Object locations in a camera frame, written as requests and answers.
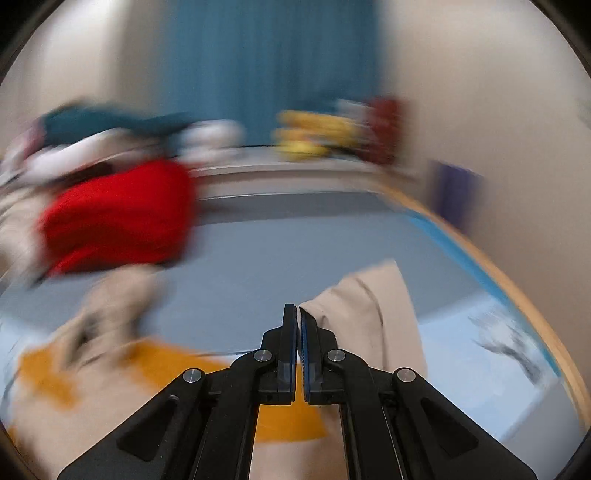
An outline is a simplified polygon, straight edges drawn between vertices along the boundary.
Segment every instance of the light blue fabric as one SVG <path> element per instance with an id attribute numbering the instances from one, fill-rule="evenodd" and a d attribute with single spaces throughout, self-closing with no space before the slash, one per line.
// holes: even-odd
<path id="1" fill-rule="evenodd" d="M 272 142 L 283 109 L 333 112 L 378 84 L 373 0 L 174 0 L 163 113 L 231 118 L 247 145 Z"/>

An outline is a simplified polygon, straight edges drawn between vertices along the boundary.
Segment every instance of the purple object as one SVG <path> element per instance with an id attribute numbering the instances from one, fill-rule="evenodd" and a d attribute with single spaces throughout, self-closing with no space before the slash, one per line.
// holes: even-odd
<path id="1" fill-rule="evenodd" d="M 466 233 L 478 179 L 478 175 L 465 168 L 445 163 L 437 165 L 433 210 L 462 233 Z"/>

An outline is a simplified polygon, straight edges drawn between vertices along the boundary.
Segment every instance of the triangular cutout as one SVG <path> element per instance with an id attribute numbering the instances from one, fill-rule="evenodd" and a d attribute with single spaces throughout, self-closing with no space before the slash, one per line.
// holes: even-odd
<path id="1" fill-rule="evenodd" d="M 421 400 L 421 406 L 437 443 L 449 458 L 456 458 L 478 447 L 478 439 L 435 402 L 424 398 Z"/>
<path id="2" fill-rule="evenodd" d="M 152 415 L 121 437 L 117 446 L 144 462 L 153 460 L 176 408 L 177 399 L 169 397 Z"/>

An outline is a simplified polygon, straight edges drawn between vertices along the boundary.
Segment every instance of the wooden edge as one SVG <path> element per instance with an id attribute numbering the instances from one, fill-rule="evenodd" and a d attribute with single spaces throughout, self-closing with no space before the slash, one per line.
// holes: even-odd
<path id="1" fill-rule="evenodd" d="M 440 229 L 449 235 L 480 267 L 492 278 L 507 294 L 513 304 L 527 318 L 531 326 L 538 333 L 548 350 L 552 353 L 566 379 L 569 394 L 586 430 L 591 427 L 591 396 L 585 385 L 583 377 L 568 350 L 548 324 L 542 314 L 535 308 L 529 298 L 507 277 L 482 251 L 471 243 L 464 235 L 452 227 L 441 217 L 431 212 L 422 203 L 408 197 L 401 191 L 381 185 L 378 191 L 389 200 L 403 205 L 434 222 Z"/>

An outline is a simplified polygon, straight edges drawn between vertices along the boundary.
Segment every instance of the gray bed sheet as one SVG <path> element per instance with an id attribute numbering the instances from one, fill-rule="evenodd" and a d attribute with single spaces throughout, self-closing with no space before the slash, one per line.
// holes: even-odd
<path id="1" fill-rule="evenodd" d="M 165 295 L 146 333 L 203 352 L 257 348 L 285 303 L 312 299 L 344 275 L 393 258 L 419 321 L 481 290 L 403 210 L 370 193 L 297 193 L 202 202 L 185 257 L 162 273 Z M 0 312 L 52 331 L 102 273 L 9 287 Z"/>

